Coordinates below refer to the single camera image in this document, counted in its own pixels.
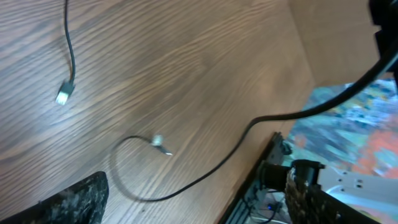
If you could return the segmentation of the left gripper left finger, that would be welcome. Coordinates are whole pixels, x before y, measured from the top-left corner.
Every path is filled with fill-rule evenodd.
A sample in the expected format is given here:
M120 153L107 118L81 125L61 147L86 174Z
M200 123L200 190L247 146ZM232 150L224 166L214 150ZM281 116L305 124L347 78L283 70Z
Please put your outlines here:
M103 171L1 221L1 224L100 224L109 197Z

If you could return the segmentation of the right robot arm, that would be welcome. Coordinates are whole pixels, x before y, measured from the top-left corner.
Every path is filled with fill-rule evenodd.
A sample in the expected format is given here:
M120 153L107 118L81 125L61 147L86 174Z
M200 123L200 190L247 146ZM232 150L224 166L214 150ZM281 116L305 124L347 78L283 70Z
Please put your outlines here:
M292 162L294 175L337 200L368 213L397 214L397 180L360 174L300 159Z

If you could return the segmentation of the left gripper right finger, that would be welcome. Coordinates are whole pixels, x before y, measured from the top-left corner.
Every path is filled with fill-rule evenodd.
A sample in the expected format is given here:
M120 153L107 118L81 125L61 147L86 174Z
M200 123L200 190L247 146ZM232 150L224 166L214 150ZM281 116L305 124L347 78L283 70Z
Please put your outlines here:
M304 179L294 167L287 173L285 202L293 224L379 224Z

